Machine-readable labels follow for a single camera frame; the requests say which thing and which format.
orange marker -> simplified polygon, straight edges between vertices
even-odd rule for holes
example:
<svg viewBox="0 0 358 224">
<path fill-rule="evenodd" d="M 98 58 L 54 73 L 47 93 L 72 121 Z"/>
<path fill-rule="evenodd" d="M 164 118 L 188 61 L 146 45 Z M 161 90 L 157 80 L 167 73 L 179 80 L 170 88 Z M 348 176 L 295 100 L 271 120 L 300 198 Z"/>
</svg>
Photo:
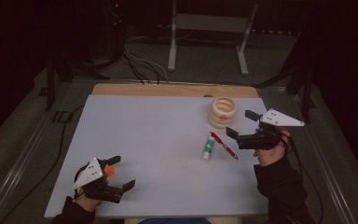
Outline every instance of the orange marker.
<svg viewBox="0 0 358 224">
<path fill-rule="evenodd" d="M 104 168 L 104 171 L 108 174 L 108 175 L 114 175 L 115 174 L 115 167 L 114 166 L 106 166 Z"/>
</svg>

dark background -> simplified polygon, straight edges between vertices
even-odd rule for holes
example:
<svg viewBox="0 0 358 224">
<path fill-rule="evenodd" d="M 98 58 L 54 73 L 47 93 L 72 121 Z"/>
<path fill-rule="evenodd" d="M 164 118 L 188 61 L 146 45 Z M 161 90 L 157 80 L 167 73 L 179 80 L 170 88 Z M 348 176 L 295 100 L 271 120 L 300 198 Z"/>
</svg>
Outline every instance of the dark background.
<svg viewBox="0 0 358 224">
<path fill-rule="evenodd" d="M 92 36 L 90 32 L 78 34 L 84 27 L 98 27 L 78 18 L 74 6 L 80 10 L 89 8 L 83 15 L 95 16 L 94 22 L 98 23 L 103 20 L 102 12 L 92 3 L 0 1 L 0 125 L 34 87 L 34 77 L 46 67 L 49 39 L 77 36 L 70 41 L 73 45 L 67 45 L 65 38 L 55 40 L 69 48 L 68 52 L 78 50 L 74 55 L 89 57 Z M 203 14 L 242 15 L 241 7 L 226 8 L 224 1 L 213 0 L 208 5 L 202 1 L 178 1 L 183 11 L 194 12 L 200 6 Z M 121 1 L 120 7 L 123 20 L 139 34 L 159 36 L 158 26 L 171 22 L 169 0 Z M 313 71 L 314 84 L 321 88 L 358 160 L 358 1 L 262 1 L 254 29 L 257 34 L 301 32 L 287 61 L 301 59 Z"/>
</svg>

metal leg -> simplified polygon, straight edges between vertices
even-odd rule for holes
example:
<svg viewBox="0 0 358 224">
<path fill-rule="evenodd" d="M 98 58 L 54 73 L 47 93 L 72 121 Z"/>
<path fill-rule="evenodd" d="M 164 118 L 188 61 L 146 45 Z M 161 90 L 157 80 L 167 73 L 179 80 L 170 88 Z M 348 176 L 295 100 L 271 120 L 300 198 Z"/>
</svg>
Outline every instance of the metal leg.
<svg viewBox="0 0 358 224">
<path fill-rule="evenodd" d="M 251 33 L 253 20 L 255 18 L 255 12 L 257 11 L 258 5 L 254 5 L 252 12 L 247 21 L 245 31 L 243 32 L 243 40 L 240 45 L 237 46 L 238 62 L 240 63 L 241 75 L 248 76 L 248 66 L 246 65 L 245 56 L 243 51 L 245 50 L 246 42 L 248 41 L 249 34 Z"/>
<path fill-rule="evenodd" d="M 301 113 L 307 123 L 310 123 L 311 87 L 312 87 L 312 72 L 308 70 L 306 80 L 304 82 L 303 102 L 301 106 Z"/>
<path fill-rule="evenodd" d="M 92 68 L 88 68 L 86 65 L 84 65 L 81 62 L 73 59 L 69 55 L 66 55 L 64 53 L 60 53 L 60 56 L 63 57 L 68 63 L 73 64 L 77 68 L 85 71 L 88 75 L 90 75 L 90 76 L 92 76 L 92 77 L 94 77 L 96 79 L 109 79 L 109 77 L 102 76 L 101 74 L 99 74 L 96 71 L 94 71 Z"/>
<path fill-rule="evenodd" d="M 284 79 L 286 77 L 296 76 L 296 74 L 303 73 L 304 71 L 305 70 L 304 70 L 303 67 L 298 66 L 298 65 L 293 65 L 292 67 L 287 67 L 287 68 L 281 70 L 280 74 L 278 74 L 277 76 L 272 77 L 272 78 L 270 78 L 270 79 L 268 79 L 266 81 L 263 81 L 261 83 L 254 84 L 254 85 L 252 85 L 252 87 L 258 88 L 258 89 L 263 89 L 263 88 L 266 88 L 269 85 L 274 84 L 275 82 L 277 82 L 279 80 L 282 80 L 282 79 Z"/>
<path fill-rule="evenodd" d="M 168 60 L 168 71 L 175 70 L 176 63 L 176 0 L 172 0 L 172 30 L 171 30 L 171 49 Z"/>
</svg>

white table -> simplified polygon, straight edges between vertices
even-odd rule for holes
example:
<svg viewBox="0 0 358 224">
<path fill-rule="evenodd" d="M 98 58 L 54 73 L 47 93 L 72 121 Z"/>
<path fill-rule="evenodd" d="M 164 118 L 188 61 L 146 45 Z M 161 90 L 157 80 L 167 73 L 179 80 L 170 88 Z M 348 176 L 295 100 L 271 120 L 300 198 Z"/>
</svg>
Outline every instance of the white table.
<svg viewBox="0 0 358 224">
<path fill-rule="evenodd" d="M 231 127 L 241 134 L 253 133 L 257 123 L 245 118 L 244 110 L 264 113 L 262 100 L 233 99 L 239 112 Z M 91 95 L 45 217 L 55 217 L 61 212 L 65 197 L 73 194 L 71 187 L 78 168 L 94 157 L 109 159 L 117 155 L 122 160 L 115 166 L 117 173 L 109 177 L 109 185 L 121 186 L 132 179 L 136 179 L 136 185 L 123 195 L 120 204 L 100 205 L 97 217 L 266 214 L 267 199 L 256 189 L 253 165 L 257 159 L 252 156 L 252 150 L 238 150 L 235 140 L 227 137 L 224 130 L 216 130 L 209 124 L 207 115 L 212 100 L 184 96 Z M 211 160 L 202 161 L 200 156 L 210 131 L 216 132 L 239 159 L 233 159 L 216 144 Z"/>
</svg>

red marker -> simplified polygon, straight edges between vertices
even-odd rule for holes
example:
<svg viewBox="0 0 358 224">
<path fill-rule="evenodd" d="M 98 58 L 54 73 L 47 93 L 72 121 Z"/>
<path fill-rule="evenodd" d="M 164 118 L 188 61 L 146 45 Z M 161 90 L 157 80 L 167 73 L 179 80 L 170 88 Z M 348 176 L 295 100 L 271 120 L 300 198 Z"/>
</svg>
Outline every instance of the red marker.
<svg viewBox="0 0 358 224">
<path fill-rule="evenodd" d="M 235 159 L 238 159 L 238 156 L 235 155 L 235 153 L 231 150 L 231 148 L 229 148 L 225 143 L 223 143 L 222 139 L 220 139 L 215 133 L 211 132 L 212 137 L 214 138 L 214 140 L 216 140 L 216 142 L 218 142 L 220 145 L 222 145 L 226 151 Z"/>
</svg>

